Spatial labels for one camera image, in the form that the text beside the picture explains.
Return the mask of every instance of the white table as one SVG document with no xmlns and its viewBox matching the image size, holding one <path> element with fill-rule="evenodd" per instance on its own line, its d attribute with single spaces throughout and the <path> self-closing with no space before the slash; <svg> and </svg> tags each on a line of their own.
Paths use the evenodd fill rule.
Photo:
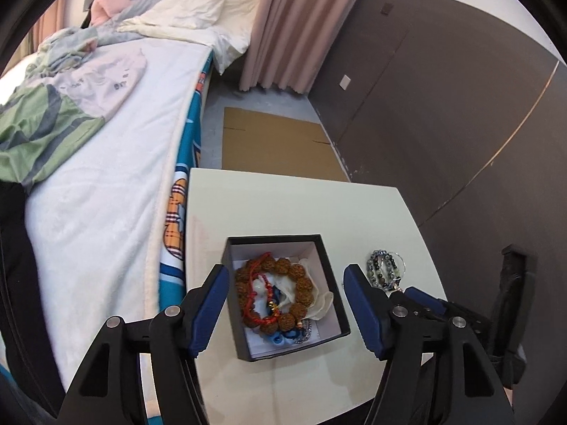
<svg viewBox="0 0 567 425">
<path fill-rule="evenodd" d="M 402 287 L 445 298 L 433 261 L 398 190 L 296 177 L 193 169 L 186 232 L 188 289 L 202 285 L 230 236 L 321 234 L 352 333 L 297 353 L 236 358 L 223 308 L 197 370 L 211 424 L 315 425 L 372 399 L 384 364 L 367 351 L 342 291 L 349 264 L 374 249 L 399 253 Z"/>
</svg>

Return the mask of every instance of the pink curtain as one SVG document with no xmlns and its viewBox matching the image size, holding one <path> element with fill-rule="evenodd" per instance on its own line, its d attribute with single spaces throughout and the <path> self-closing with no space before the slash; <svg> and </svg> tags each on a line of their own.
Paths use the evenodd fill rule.
<svg viewBox="0 0 567 425">
<path fill-rule="evenodd" d="M 240 89 L 307 93 L 356 0 L 260 0 Z"/>
<path fill-rule="evenodd" d="M 65 0 L 56 0 L 35 23 L 32 28 L 34 51 L 48 36 L 64 27 L 64 9 Z"/>
</svg>

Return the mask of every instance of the floor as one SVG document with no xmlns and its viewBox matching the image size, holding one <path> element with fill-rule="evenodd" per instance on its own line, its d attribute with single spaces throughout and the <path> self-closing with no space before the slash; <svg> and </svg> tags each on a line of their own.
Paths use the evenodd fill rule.
<svg viewBox="0 0 567 425">
<path fill-rule="evenodd" d="M 202 168 L 222 169 L 222 130 L 225 107 L 271 113 L 320 124 L 319 117 L 306 96 L 261 87 L 241 92 L 235 84 L 225 83 L 218 77 L 213 78 L 202 120 Z"/>
</svg>

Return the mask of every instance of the metal screw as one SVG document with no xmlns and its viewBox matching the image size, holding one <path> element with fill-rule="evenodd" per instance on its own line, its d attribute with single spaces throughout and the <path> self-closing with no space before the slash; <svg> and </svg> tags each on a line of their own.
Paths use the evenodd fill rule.
<svg viewBox="0 0 567 425">
<path fill-rule="evenodd" d="M 393 309 L 392 309 L 392 313 L 395 316 L 398 316 L 400 318 L 404 318 L 408 315 L 408 309 L 404 306 L 400 306 L 400 305 L 396 305 Z"/>
<path fill-rule="evenodd" d="M 107 319 L 107 328 L 115 328 L 120 324 L 120 318 L 117 316 L 111 316 Z"/>
<path fill-rule="evenodd" d="M 467 321 L 465 321 L 465 319 L 461 318 L 460 316 L 455 316 L 452 319 L 452 322 L 457 328 L 464 328 L 467 325 Z"/>
<path fill-rule="evenodd" d="M 171 305 L 165 309 L 165 316 L 177 316 L 179 315 L 179 313 L 181 313 L 181 308 L 179 308 L 177 305 Z"/>
</svg>

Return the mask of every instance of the red braided cord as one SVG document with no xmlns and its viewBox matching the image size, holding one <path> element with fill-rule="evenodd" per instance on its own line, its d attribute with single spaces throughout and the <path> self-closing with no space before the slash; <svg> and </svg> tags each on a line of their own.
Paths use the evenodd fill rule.
<svg viewBox="0 0 567 425">
<path fill-rule="evenodd" d="M 268 302 L 270 302 L 271 299 L 274 297 L 273 287 L 271 286 L 270 281 L 268 281 L 266 275 L 260 272 L 257 273 L 255 272 L 255 270 L 261 265 L 263 260 L 270 255 L 271 253 L 264 253 L 259 259 L 255 260 L 252 263 L 252 265 L 250 266 L 250 276 L 248 278 L 249 292 L 248 292 L 248 301 L 246 302 L 246 306 L 245 306 L 245 317 L 259 325 L 272 324 L 278 320 L 278 316 L 276 312 L 274 312 L 274 315 L 266 316 L 265 318 L 256 318 L 250 314 L 250 311 L 252 310 L 252 306 L 254 304 L 254 298 L 258 295 L 257 292 L 254 292 L 254 288 L 252 285 L 253 281 L 256 278 L 260 277 L 264 280 L 264 284 L 266 285 L 266 290 L 268 291 Z"/>
</svg>

